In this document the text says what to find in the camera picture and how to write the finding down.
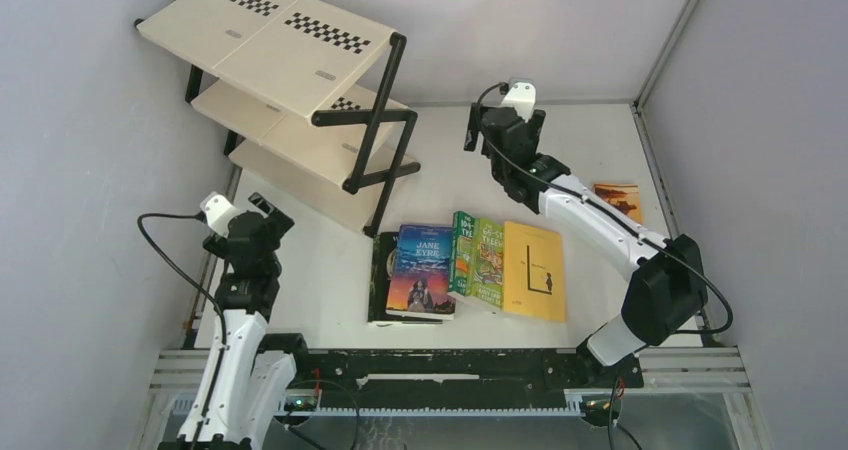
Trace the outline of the orange paperback book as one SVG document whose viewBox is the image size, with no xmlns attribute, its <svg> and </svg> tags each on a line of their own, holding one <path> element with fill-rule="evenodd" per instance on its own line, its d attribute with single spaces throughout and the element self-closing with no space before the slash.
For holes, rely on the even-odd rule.
<svg viewBox="0 0 848 450">
<path fill-rule="evenodd" d="M 595 183 L 593 192 L 638 224 L 643 223 L 642 205 L 637 184 Z"/>
</svg>

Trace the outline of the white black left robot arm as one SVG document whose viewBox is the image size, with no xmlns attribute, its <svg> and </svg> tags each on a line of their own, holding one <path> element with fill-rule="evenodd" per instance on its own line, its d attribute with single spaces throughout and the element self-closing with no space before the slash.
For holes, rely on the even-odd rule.
<svg viewBox="0 0 848 450">
<path fill-rule="evenodd" d="M 288 349 L 262 350 L 282 266 L 276 255 L 293 220 L 260 193 L 241 210 L 213 192 L 200 205 L 198 220 L 211 230 L 204 248 L 229 263 L 210 297 L 218 327 L 195 400 L 177 437 L 162 449 L 260 449 L 287 386 L 311 377 L 303 338 Z"/>
</svg>

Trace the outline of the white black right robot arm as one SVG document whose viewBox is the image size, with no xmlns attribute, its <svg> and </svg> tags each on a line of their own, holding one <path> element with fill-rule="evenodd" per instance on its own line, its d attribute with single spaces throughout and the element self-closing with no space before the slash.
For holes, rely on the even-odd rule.
<svg viewBox="0 0 848 450">
<path fill-rule="evenodd" d="M 565 164 L 538 152 L 544 119 L 541 110 L 523 118 L 512 107 L 474 103 L 465 148 L 481 150 L 492 177 L 512 200 L 569 227 L 626 280 L 619 313 L 577 348 L 579 376 L 602 386 L 631 354 L 672 336 L 696 334 L 691 325 L 708 301 L 710 282 L 692 238 L 669 238 L 636 223 Z"/>
</svg>

